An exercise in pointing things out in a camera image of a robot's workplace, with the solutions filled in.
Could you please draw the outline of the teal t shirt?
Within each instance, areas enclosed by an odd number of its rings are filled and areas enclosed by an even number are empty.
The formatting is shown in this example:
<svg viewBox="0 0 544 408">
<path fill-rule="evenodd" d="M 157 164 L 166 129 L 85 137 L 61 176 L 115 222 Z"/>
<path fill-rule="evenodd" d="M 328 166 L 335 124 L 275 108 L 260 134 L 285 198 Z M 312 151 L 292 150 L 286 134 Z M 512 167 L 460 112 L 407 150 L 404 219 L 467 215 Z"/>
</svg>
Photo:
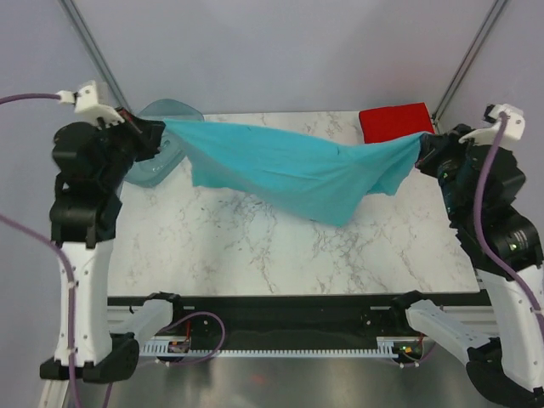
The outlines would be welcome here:
<svg viewBox="0 0 544 408">
<path fill-rule="evenodd" d="M 195 187 L 253 194 L 279 209 L 342 227 L 364 196 L 393 196 L 420 154 L 419 133 L 345 145 L 271 127 L 167 119 Z"/>
</svg>

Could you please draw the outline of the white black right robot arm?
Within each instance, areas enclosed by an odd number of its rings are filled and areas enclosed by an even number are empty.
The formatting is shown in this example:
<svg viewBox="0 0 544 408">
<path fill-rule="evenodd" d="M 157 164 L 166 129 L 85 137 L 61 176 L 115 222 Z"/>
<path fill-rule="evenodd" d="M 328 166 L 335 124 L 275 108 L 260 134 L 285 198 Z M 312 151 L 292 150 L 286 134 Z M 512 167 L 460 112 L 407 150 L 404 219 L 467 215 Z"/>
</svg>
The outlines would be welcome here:
<svg viewBox="0 0 544 408">
<path fill-rule="evenodd" d="M 514 207 L 525 176 L 510 150 L 466 141 L 469 127 L 421 137 L 416 168 L 434 177 L 462 250 L 486 291 L 498 333 L 486 335 L 420 292 L 389 313 L 402 335 L 426 335 L 465 367 L 476 390 L 506 407 L 543 404 L 543 249 L 536 227 Z"/>
</svg>

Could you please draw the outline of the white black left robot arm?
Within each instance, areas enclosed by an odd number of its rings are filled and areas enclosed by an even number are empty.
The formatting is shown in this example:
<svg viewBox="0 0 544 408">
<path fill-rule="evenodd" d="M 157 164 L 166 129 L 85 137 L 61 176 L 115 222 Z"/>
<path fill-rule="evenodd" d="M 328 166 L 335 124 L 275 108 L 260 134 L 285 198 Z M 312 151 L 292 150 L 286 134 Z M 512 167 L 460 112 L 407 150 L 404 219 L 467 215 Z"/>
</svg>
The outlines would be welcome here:
<svg viewBox="0 0 544 408">
<path fill-rule="evenodd" d="M 119 189 L 134 163 L 160 151 L 165 125 L 123 110 L 122 122 L 73 122 L 54 135 L 59 169 L 48 243 L 59 251 L 61 321 L 54 356 L 40 366 L 50 380 L 107 384 L 129 379 L 140 348 L 161 329 L 180 333 L 180 297 L 155 292 L 115 328 L 108 323 L 108 273 L 122 208 Z"/>
</svg>

